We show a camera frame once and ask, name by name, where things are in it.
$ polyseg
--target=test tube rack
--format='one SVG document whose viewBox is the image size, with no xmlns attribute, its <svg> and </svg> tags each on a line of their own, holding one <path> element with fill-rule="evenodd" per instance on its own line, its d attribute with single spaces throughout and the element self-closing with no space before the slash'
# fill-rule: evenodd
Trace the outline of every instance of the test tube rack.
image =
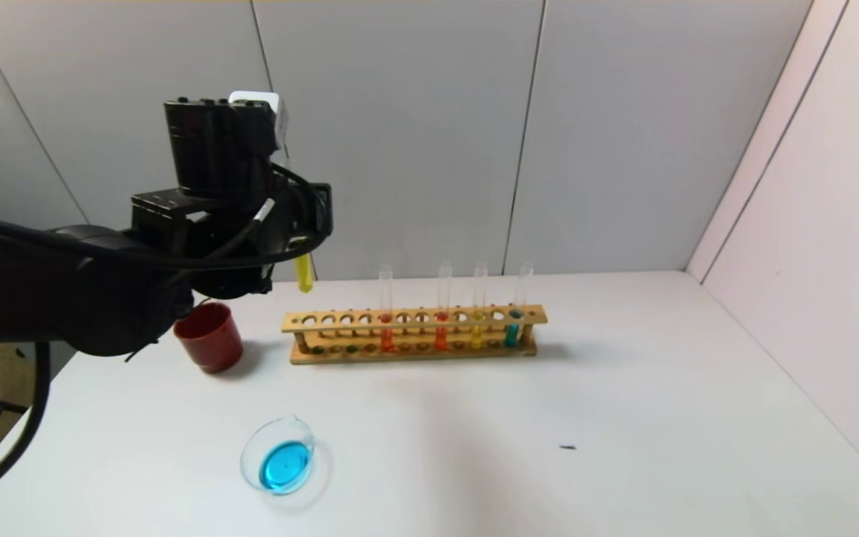
<svg viewBox="0 0 859 537">
<path fill-rule="evenodd" d="M 521 317 L 511 316 L 512 305 L 484 308 L 450 308 L 447 320 L 436 320 L 437 309 L 393 310 L 389 323 L 380 322 L 379 310 L 330 310 L 287 313 L 282 332 L 294 334 L 292 364 L 336 364 L 443 360 L 470 357 L 534 357 L 532 326 L 549 322 L 542 306 L 529 304 Z M 476 319 L 477 313 L 483 313 Z M 506 330 L 519 325 L 514 347 L 505 344 Z M 483 327 L 482 346 L 473 349 L 471 327 Z M 446 327 L 446 350 L 437 349 L 437 327 Z M 381 347 L 382 330 L 393 330 L 393 350 Z"/>
</svg>

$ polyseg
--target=red cup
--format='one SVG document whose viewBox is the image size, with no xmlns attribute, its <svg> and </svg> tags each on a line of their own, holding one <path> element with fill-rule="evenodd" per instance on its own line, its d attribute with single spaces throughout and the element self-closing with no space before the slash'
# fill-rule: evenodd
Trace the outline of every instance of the red cup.
<svg viewBox="0 0 859 537">
<path fill-rule="evenodd" d="M 219 373 L 238 363 L 243 354 L 241 333 L 231 309 L 219 302 L 199 306 L 174 323 L 174 335 L 204 373 Z"/>
</svg>

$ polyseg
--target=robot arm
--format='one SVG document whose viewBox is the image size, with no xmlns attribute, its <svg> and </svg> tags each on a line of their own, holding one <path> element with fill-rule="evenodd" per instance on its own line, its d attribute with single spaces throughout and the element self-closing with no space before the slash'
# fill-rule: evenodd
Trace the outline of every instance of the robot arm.
<svg viewBox="0 0 859 537">
<path fill-rule="evenodd" d="M 129 229 L 0 222 L 0 342 L 37 341 L 33 405 L 0 478 L 44 415 L 47 341 L 96 356 L 137 351 L 191 312 L 192 289 L 269 292 L 275 264 L 330 235 L 330 186 L 270 163 L 283 148 L 283 103 L 237 96 L 165 103 L 178 188 L 133 196 Z"/>
</svg>

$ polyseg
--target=blue liquid in petri dish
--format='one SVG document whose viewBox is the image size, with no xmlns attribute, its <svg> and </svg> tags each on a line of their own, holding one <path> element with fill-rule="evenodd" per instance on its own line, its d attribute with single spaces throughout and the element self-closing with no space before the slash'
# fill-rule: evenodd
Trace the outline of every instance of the blue liquid in petri dish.
<svg viewBox="0 0 859 537">
<path fill-rule="evenodd" d="M 299 489 L 307 479 L 310 451 L 301 442 L 284 442 L 272 449 L 260 465 L 260 485 L 278 494 Z"/>
</svg>

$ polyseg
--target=yellow liquid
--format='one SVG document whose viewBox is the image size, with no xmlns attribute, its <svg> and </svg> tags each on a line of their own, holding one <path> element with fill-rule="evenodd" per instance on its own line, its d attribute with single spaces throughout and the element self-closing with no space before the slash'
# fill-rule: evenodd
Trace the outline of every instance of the yellow liquid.
<svg viewBox="0 0 859 537">
<path fill-rule="evenodd" d="M 482 312 L 474 312 L 473 319 L 477 321 L 481 321 L 486 316 L 483 315 Z M 483 348 L 483 327 L 474 326 L 470 327 L 470 348 L 471 349 L 482 349 Z"/>
<path fill-rule="evenodd" d="M 294 271 L 297 272 L 297 287 L 301 292 L 313 290 L 313 267 L 310 265 L 310 254 L 304 254 L 294 260 Z"/>
</svg>

